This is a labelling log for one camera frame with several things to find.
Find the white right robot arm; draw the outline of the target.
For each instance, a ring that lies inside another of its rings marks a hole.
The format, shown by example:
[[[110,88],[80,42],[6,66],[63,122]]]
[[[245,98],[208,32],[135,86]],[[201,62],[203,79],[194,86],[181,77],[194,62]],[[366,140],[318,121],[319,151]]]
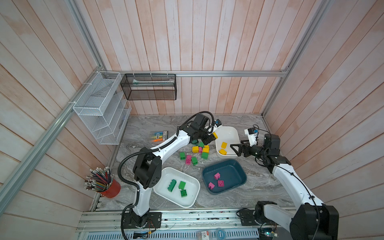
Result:
[[[339,212],[316,197],[291,162],[281,156],[279,136],[265,134],[262,146],[258,146],[256,140],[257,134],[251,134],[246,141],[230,147],[237,156],[253,156],[260,166],[267,168],[291,197],[296,212],[291,213],[271,201],[259,201],[255,206],[255,221],[260,225],[275,223],[287,230],[294,240],[336,240]]]

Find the green square lego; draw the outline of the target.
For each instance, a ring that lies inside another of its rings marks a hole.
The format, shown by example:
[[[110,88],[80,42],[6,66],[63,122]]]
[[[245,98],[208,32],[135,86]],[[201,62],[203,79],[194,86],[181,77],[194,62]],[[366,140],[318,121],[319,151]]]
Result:
[[[181,190],[180,193],[182,198],[187,196],[187,190]]]

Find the long green lego brick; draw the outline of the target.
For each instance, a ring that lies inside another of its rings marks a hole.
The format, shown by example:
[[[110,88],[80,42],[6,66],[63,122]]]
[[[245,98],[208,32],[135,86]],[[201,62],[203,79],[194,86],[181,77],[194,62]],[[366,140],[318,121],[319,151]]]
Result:
[[[167,188],[170,193],[174,190],[176,184],[177,184],[177,181],[175,179],[172,179]]]

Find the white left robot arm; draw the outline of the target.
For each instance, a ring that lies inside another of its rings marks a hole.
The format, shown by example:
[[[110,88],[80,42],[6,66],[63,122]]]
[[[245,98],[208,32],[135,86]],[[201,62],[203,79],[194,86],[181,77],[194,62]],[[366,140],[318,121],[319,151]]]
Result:
[[[131,223],[136,227],[144,227],[148,223],[150,211],[149,203],[153,187],[159,182],[162,174],[162,163],[180,148],[187,146],[194,140],[201,140],[204,145],[215,141],[215,134],[222,122],[214,119],[211,112],[202,111],[189,117],[181,126],[177,127],[176,133],[165,142],[153,147],[142,148],[139,152],[125,157],[118,166],[119,179],[137,189],[136,199],[122,211],[121,226],[127,222],[125,214],[129,213]],[[133,167],[134,181],[129,181],[122,174],[124,164],[131,158],[136,157]]]

